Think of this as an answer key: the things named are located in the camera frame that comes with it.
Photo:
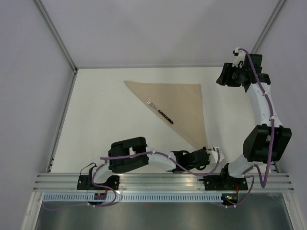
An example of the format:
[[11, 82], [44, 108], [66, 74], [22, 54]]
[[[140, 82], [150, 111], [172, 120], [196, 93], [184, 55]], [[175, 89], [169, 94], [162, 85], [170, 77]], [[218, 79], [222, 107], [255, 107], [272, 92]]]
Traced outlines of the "beige cloth napkin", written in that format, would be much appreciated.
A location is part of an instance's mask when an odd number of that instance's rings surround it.
[[[196, 149], [208, 145], [203, 116], [201, 86], [199, 84], [140, 83], [125, 81], [125, 85], [149, 109], [169, 127]], [[170, 124], [162, 115], [151, 108], [150, 99], [171, 120]]]

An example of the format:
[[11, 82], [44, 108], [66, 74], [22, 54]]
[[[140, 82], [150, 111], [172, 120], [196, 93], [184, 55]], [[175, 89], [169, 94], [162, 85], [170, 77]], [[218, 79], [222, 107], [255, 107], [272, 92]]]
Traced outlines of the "black handled steel fork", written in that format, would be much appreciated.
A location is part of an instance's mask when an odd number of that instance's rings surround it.
[[149, 98], [145, 100], [147, 104], [156, 110], [160, 115], [162, 115], [170, 124], [173, 124], [173, 120], [171, 120], [162, 110], [160, 110]]

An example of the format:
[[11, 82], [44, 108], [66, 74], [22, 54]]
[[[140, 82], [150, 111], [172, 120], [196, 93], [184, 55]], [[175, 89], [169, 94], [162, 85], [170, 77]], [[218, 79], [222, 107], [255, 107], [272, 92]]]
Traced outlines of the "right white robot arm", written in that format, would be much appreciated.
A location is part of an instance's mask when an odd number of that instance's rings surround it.
[[227, 173], [220, 175], [219, 184], [230, 189], [247, 172], [257, 169], [261, 187], [265, 187], [270, 165], [279, 161], [292, 137], [290, 128], [280, 121], [271, 96], [271, 79], [262, 73], [262, 55], [250, 54], [243, 48], [233, 51], [233, 63], [224, 63], [217, 84], [243, 87], [254, 114], [255, 127], [243, 143], [242, 154], [225, 167]]

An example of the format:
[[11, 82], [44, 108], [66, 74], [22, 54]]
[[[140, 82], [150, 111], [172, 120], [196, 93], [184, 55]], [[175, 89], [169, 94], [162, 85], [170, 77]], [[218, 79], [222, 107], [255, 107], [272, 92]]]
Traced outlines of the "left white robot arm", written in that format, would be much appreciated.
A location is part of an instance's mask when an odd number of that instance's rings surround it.
[[87, 175], [79, 175], [77, 190], [118, 190], [120, 174], [152, 165], [166, 172], [183, 173], [192, 169], [202, 171], [211, 164], [211, 153], [202, 149], [160, 152], [149, 147], [144, 137], [131, 138], [111, 144], [103, 164], [92, 163]]

